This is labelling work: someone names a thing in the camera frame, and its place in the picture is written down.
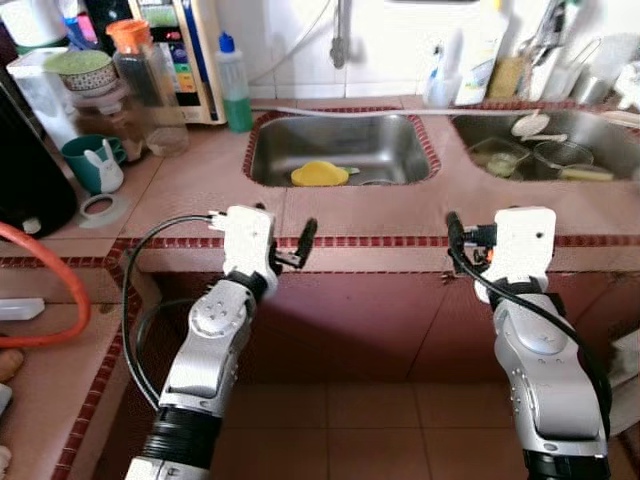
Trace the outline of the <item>white dish rack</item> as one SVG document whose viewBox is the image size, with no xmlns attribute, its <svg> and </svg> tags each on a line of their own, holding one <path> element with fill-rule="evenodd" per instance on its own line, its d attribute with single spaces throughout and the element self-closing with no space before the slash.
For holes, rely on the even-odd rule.
<svg viewBox="0 0 640 480">
<path fill-rule="evenodd" d="M 618 110 L 628 110 L 640 104 L 640 61 L 622 65 L 613 83 Z"/>
</svg>

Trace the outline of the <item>yellow plastic bowl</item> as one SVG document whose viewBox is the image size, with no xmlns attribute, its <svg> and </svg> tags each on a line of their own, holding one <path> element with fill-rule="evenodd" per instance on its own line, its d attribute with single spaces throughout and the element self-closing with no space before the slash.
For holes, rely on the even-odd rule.
<svg viewBox="0 0 640 480">
<path fill-rule="evenodd" d="M 344 186 L 352 175 L 346 166 L 338 166 L 329 161 L 310 161 L 298 166 L 289 174 L 294 187 L 333 187 Z"/>
</svg>

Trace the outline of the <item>green floral lidded bowl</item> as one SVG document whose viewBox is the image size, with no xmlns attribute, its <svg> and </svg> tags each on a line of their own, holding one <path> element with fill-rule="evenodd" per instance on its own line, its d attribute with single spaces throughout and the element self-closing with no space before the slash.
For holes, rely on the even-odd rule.
<svg viewBox="0 0 640 480">
<path fill-rule="evenodd" d="M 46 72 L 58 76 L 69 92 L 93 99 L 118 86 L 113 58 L 97 50 L 56 52 L 42 64 Z"/>
</svg>

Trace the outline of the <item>black rounded appliance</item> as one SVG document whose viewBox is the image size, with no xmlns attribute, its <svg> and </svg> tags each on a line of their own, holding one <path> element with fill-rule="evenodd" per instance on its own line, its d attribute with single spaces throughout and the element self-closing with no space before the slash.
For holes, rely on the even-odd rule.
<svg viewBox="0 0 640 480">
<path fill-rule="evenodd" d="M 0 221 L 37 239 L 67 225 L 76 189 L 20 106 L 20 92 L 0 67 Z"/>
</svg>

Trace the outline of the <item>clear jar orange lid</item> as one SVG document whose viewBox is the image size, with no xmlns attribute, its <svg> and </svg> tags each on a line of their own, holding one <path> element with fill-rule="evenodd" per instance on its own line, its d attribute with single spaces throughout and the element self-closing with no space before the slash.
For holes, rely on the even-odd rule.
<svg viewBox="0 0 640 480">
<path fill-rule="evenodd" d="M 145 115 L 148 133 L 143 142 L 156 155 L 182 155 L 189 147 L 186 120 L 150 26 L 141 19 L 116 20 L 106 27 L 106 33 L 114 42 L 116 73 L 131 91 L 134 105 Z"/>
</svg>

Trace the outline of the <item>white cloth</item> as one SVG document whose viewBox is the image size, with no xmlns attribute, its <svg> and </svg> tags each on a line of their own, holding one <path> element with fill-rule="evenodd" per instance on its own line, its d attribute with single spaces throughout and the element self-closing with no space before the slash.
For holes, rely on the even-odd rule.
<svg viewBox="0 0 640 480">
<path fill-rule="evenodd" d="M 640 332 L 630 332 L 612 343 L 611 435 L 634 428 L 640 420 Z"/>
</svg>

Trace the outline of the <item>white canister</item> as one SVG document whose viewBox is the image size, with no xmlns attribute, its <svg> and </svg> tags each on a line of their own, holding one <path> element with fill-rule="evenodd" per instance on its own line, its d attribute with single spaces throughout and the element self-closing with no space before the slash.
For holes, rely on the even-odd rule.
<svg viewBox="0 0 640 480">
<path fill-rule="evenodd" d="M 5 1 L 0 3 L 0 20 L 20 55 L 70 45 L 64 19 L 52 0 Z"/>
</svg>

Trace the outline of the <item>chrome sink faucet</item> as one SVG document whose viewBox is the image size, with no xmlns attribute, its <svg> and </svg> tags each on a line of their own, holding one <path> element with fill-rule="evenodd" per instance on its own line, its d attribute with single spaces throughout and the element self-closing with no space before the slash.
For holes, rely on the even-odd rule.
<svg viewBox="0 0 640 480">
<path fill-rule="evenodd" d="M 548 0 L 534 33 L 518 45 L 520 83 L 517 95 L 525 101 L 538 101 L 540 91 L 536 87 L 535 70 L 550 55 L 564 45 L 568 32 L 581 12 L 582 0 Z"/>
</svg>

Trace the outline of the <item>steel cup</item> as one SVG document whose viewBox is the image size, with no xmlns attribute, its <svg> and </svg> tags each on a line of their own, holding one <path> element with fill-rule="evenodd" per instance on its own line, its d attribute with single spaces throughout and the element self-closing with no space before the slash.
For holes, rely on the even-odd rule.
<svg viewBox="0 0 640 480">
<path fill-rule="evenodd" d="M 607 100 L 612 90 L 613 84 L 608 79 L 584 72 L 573 84 L 570 100 L 577 105 L 598 105 Z"/>
</svg>

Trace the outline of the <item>white sink plug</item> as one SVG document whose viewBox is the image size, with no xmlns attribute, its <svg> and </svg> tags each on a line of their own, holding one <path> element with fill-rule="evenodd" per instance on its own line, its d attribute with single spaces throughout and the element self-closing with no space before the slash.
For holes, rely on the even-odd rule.
<svg viewBox="0 0 640 480">
<path fill-rule="evenodd" d="M 512 125 L 511 131 L 513 137 L 520 138 L 521 141 L 557 141 L 563 142 L 568 140 L 567 134 L 544 134 L 543 131 L 549 127 L 550 116 L 548 114 L 535 113 L 521 116 L 515 124 Z"/>
</svg>

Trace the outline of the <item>white flat plastic box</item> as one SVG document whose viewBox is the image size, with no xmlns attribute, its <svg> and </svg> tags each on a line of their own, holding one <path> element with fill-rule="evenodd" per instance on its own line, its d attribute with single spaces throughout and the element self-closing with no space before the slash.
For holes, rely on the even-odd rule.
<svg viewBox="0 0 640 480">
<path fill-rule="evenodd" d="M 0 323 L 19 323 L 42 314 L 46 303 L 42 298 L 8 298 L 0 300 Z"/>
</svg>

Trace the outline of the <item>teal cup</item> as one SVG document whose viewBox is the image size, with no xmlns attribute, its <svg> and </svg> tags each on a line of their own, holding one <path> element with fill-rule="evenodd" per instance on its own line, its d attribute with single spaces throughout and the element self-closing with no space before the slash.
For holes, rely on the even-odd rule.
<svg viewBox="0 0 640 480">
<path fill-rule="evenodd" d="M 65 143 L 60 152 L 88 195 L 113 193 L 122 187 L 122 164 L 129 157 L 118 137 L 84 134 Z"/>
</svg>

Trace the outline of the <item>green soap bottle blue cap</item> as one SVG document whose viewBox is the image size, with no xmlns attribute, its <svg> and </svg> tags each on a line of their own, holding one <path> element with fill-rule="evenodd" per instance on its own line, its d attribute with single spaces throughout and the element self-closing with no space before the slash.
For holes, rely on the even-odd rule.
<svg viewBox="0 0 640 480">
<path fill-rule="evenodd" d="M 218 40 L 218 76 L 221 84 L 221 105 L 232 132 L 246 133 L 253 128 L 250 100 L 250 78 L 244 64 L 244 55 L 237 49 L 236 41 L 227 32 L 221 32 Z"/>
</svg>

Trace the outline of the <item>yellow green sponge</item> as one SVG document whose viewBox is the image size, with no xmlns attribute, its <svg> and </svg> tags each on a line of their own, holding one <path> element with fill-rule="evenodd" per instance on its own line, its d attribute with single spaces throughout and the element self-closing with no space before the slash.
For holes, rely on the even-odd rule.
<svg viewBox="0 0 640 480">
<path fill-rule="evenodd" d="M 611 170 L 591 164 L 566 165 L 559 169 L 559 180 L 589 180 L 589 182 L 608 182 L 616 179 L 616 174 Z"/>
</svg>

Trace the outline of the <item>brown onion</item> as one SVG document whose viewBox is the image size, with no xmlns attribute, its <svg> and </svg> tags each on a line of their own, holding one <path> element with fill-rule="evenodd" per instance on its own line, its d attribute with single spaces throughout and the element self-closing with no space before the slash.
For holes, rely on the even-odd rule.
<svg viewBox="0 0 640 480">
<path fill-rule="evenodd" d="M 22 349 L 0 349 L 0 384 L 8 384 L 26 361 Z"/>
</svg>

